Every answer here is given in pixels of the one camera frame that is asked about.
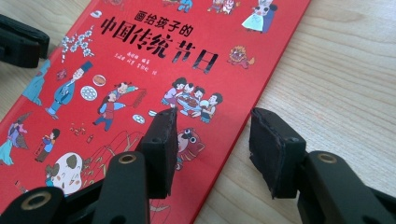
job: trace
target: hole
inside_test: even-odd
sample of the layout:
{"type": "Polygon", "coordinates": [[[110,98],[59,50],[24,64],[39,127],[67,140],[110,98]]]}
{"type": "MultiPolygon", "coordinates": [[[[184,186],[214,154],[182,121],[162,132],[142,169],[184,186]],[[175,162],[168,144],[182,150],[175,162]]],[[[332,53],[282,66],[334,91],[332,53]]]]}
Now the hole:
{"type": "Polygon", "coordinates": [[[124,216],[116,216],[111,218],[110,224],[123,224],[126,222],[126,218],[124,216]]]}
{"type": "Polygon", "coordinates": [[[320,153],[318,154],[318,158],[321,161],[324,161],[326,163],[336,163],[337,158],[335,158],[333,155],[327,154],[327,153],[320,153]]]}
{"type": "Polygon", "coordinates": [[[21,209],[34,210],[50,201],[51,195],[47,191],[40,191],[29,196],[22,202],[21,209]]]}
{"type": "Polygon", "coordinates": [[[124,155],[119,158],[119,163],[127,164],[134,162],[136,160],[136,155],[124,155]]]}

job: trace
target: plate of food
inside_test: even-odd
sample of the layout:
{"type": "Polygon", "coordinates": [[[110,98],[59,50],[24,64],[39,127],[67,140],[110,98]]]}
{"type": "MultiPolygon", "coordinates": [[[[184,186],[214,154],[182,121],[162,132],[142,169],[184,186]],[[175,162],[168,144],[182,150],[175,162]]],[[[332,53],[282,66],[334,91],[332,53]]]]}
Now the plate of food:
{"type": "Polygon", "coordinates": [[[84,100],[93,101],[98,96],[96,89],[91,86],[85,86],[81,88],[81,96],[84,100]]]}
{"type": "Polygon", "coordinates": [[[102,75],[96,75],[92,78],[93,84],[96,86],[105,86],[106,78],[102,75]]]}
{"type": "Polygon", "coordinates": [[[145,123],[145,118],[143,118],[141,115],[133,115],[132,119],[134,119],[134,121],[140,123],[140,124],[144,124],[145,123]]]}

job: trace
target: red book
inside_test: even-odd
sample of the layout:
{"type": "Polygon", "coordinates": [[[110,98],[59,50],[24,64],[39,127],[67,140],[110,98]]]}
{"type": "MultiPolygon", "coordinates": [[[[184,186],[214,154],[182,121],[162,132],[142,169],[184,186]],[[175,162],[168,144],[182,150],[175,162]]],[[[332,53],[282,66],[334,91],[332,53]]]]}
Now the red book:
{"type": "Polygon", "coordinates": [[[172,195],[150,201],[151,222],[193,222],[308,4],[92,0],[2,120],[0,213],[104,178],[176,106],[172,195]]]}

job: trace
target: book title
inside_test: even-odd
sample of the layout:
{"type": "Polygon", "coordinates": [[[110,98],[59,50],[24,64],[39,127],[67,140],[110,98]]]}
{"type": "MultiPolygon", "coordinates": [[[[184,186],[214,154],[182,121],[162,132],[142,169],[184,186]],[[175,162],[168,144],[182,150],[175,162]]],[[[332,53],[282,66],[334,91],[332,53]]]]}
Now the book title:
{"type": "MultiPolygon", "coordinates": [[[[154,29],[166,29],[168,34],[162,35],[159,32],[156,33],[151,28],[144,29],[136,24],[136,22],[117,21],[116,17],[103,21],[101,34],[111,34],[112,38],[130,45],[136,45],[139,50],[149,51],[152,55],[157,55],[161,59],[168,58],[166,51],[176,43],[174,48],[177,49],[177,52],[172,58],[172,63],[177,63],[180,59],[182,62],[186,62],[195,52],[196,47],[192,42],[186,39],[174,41],[172,37],[172,34],[175,32],[183,36],[183,38],[189,37],[193,31],[192,26],[182,24],[180,21],[169,21],[164,17],[159,17],[145,11],[139,11],[134,17],[134,20],[148,24],[154,29]]],[[[196,56],[192,69],[200,69],[205,74],[208,74],[218,57],[219,55],[217,53],[202,49],[196,56]]]]}

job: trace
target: wooden surface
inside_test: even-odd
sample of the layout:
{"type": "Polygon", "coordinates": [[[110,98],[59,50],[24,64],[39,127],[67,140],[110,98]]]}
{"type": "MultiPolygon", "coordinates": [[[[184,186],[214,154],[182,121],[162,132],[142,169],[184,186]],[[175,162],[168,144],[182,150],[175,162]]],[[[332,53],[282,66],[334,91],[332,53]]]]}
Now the wooden surface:
{"type": "MultiPolygon", "coordinates": [[[[1,0],[0,13],[47,33],[53,49],[88,2],[1,0]]],[[[343,157],[366,185],[392,196],[395,12],[394,1],[313,0],[258,103],[296,130],[307,151],[343,157]]],[[[0,62],[0,119],[37,70],[0,62]]],[[[249,125],[196,223],[301,223],[297,200],[272,200],[250,162],[249,125]]]]}

